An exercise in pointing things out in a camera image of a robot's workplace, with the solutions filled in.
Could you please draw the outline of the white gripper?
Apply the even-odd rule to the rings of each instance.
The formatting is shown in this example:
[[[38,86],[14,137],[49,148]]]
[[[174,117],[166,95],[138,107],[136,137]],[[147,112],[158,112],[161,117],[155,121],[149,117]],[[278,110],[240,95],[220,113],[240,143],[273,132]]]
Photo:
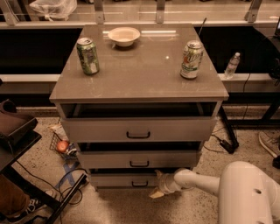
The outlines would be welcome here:
[[[158,187],[156,187],[149,197],[157,199],[163,197],[165,194],[180,192],[182,187],[175,181],[174,175],[170,173],[162,173],[160,170],[155,170],[158,178]]]

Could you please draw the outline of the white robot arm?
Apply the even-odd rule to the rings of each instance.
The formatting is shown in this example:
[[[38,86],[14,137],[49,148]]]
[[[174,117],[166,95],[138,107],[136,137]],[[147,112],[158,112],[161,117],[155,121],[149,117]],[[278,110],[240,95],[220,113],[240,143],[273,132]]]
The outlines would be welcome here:
[[[242,161],[228,164],[217,177],[180,168],[157,172],[155,199],[198,188],[218,198],[219,224],[274,224],[280,220],[280,185],[258,167]]]

